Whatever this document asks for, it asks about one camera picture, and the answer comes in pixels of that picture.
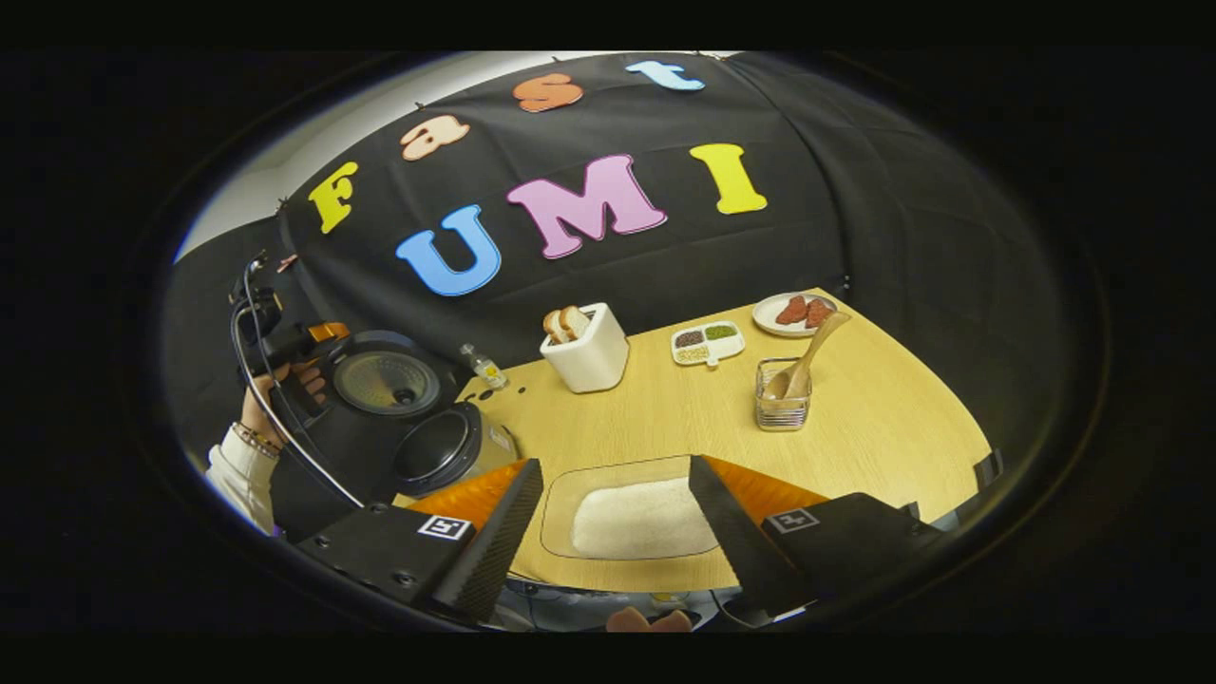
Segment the small glass bottle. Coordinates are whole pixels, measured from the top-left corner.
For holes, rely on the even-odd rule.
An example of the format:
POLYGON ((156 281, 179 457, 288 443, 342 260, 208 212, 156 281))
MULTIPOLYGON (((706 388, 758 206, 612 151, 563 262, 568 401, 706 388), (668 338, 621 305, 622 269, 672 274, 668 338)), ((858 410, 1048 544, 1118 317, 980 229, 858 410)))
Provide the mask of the small glass bottle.
POLYGON ((482 377, 484 385, 490 389, 505 389, 510 385, 510 380, 505 377, 503 370, 499 368, 492 359, 483 354, 482 351, 471 343, 465 343, 460 348, 460 354, 465 357, 468 365, 478 377, 482 377))

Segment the white toaster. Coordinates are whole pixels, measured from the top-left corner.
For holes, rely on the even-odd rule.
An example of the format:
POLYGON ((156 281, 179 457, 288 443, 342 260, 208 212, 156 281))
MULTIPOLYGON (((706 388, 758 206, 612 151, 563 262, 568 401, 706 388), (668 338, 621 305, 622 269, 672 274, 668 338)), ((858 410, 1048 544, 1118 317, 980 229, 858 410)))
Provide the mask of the white toaster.
POLYGON ((551 344, 547 333, 540 351, 574 393, 612 389, 624 376, 630 346, 610 307, 603 302, 580 305, 591 323, 582 340, 551 344))

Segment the clear tray of white rice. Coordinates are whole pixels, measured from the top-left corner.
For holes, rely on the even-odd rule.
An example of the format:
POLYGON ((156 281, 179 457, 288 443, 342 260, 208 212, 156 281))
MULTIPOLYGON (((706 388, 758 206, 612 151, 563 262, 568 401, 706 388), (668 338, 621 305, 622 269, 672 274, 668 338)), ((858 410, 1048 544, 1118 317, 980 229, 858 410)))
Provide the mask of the clear tray of white rice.
POLYGON ((662 456, 565 471, 550 484, 540 542, 582 561, 698 556, 717 540, 689 489, 691 458, 662 456))

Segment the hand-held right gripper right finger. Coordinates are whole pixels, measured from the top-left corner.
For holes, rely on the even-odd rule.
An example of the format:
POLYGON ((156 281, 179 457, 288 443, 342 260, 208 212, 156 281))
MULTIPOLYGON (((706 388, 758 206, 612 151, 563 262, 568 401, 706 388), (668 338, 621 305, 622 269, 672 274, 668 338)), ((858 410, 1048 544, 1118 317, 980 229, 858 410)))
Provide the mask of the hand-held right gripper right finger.
POLYGON ((945 538, 872 495, 827 498, 708 455, 689 456, 688 489, 745 601, 769 618, 863 598, 945 538))

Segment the dark grey rice cooker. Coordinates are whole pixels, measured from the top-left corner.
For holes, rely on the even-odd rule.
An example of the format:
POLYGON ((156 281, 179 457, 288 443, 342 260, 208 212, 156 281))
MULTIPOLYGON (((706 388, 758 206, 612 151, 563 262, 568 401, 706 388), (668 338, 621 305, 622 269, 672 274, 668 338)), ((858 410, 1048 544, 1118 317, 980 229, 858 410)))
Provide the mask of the dark grey rice cooker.
POLYGON ((319 368, 326 413, 310 434, 366 501, 422 499, 523 456, 510 428, 458 399, 458 370, 402 333, 351 333, 319 368))

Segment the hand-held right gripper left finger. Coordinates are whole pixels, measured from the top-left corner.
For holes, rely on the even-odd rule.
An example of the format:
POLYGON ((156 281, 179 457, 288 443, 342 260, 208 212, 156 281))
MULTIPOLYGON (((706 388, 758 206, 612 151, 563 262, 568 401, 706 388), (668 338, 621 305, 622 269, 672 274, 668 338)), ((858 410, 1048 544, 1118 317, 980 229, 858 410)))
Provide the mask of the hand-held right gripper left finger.
POLYGON ((522 459, 405 508, 368 503, 295 550, 411 611, 482 626, 542 493, 542 464, 522 459))

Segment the wooden spoon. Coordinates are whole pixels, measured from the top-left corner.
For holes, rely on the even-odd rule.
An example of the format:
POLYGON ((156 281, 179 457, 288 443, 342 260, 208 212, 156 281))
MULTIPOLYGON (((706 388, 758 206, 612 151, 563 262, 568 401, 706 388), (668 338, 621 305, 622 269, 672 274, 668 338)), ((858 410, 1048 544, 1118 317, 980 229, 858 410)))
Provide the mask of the wooden spoon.
POLYGON ((850 320, 851 316, 844 312, 834 312, 826 316, 809 343, 807 351, 794 364, 790 364, 790 368, 775 372, 769 383, 764 386, 761 398, 765 400, 793 400, 807 397, 809 389, 811 389, 809 368, 832 333, 835 333, 850 320))

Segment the white divided bean dish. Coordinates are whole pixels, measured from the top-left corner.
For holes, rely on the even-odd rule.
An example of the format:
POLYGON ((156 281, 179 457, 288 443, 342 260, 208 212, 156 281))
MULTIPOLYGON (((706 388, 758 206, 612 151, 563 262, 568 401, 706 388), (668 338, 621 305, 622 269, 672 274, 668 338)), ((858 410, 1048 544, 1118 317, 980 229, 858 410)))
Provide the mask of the white divided bean dish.
POLYGON ((745 351, 745 338, 741 329, 730 320, 717 320, 685 327, 670 337, 672 360, 681 368, 708 365, 745 351))

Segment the clear chopstick holder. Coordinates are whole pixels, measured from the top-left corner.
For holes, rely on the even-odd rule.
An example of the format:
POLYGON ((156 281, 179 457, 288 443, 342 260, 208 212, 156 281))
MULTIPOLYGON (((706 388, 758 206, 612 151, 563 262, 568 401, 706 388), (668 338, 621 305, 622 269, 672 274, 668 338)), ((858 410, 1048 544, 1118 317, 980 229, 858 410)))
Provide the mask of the clear chopstick holder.
POLYGON ((789 398, 784 392, 776 396, 769 393, 769 385, 781 371, 794 368, 796 358, 766 358, 758 364, 755 376, 755 424, 762 431, 799 431, 807 422, 809 398, 812 393, 812 382, 805 377, 801 389, 796 389, 789 398))

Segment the white plate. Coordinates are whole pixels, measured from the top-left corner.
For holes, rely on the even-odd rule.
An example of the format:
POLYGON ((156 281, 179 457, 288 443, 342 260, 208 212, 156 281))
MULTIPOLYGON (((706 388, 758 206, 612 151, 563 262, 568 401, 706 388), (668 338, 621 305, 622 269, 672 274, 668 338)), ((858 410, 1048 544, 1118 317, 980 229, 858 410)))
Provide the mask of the white plate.
POLYGON ((817 333, 817 327, 807 327, 807 323, 804 320, 794 323, 777 323, 777 316, 786 312, 786 308, 794 297, 800 297, 806 303, 818 299, 824 304, 826 309, 831 312, 838 312, 839 307, 824 295, 807 295, 807 292, 786 292, 784 295, 772 295, 769 298, 760 299, 760 302, 751 308, 751 320, 755 325, 769 333, 775 333, 775 336, 781 336, 786 338, 807 338, 817 333))

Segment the black backdrop cloth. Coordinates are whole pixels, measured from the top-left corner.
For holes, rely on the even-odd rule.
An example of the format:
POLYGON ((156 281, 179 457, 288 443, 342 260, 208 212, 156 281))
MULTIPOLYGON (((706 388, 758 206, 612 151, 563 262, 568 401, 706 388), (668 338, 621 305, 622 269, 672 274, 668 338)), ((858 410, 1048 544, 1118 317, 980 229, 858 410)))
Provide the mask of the black backdrop cloth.
MULTIPOLYGON (((969 523, 1049 428, 1070 347, 1037 222, 921 122, 803 66, 662 54, 697 91, 627 71, 635 54, 444 86, 426 108, 362 108, 278 214, 174 265, 164 385, 185 450, 238 415, 229 287, 259 250, 289 314, 402 333, 456 369, 475 344, 510 392, 483 402, 565 471, 704 453, 826 495, 865 492, 969 523), (670 327, 784 291, 851 309, 816 363, 807 428, 751 421, 751 363, 679 368, 670 327), (603 302, 630 346, 612 389, 574 393, 542 320, 603 302)), ((458 399, 479 382, 458 370, 458 399)))

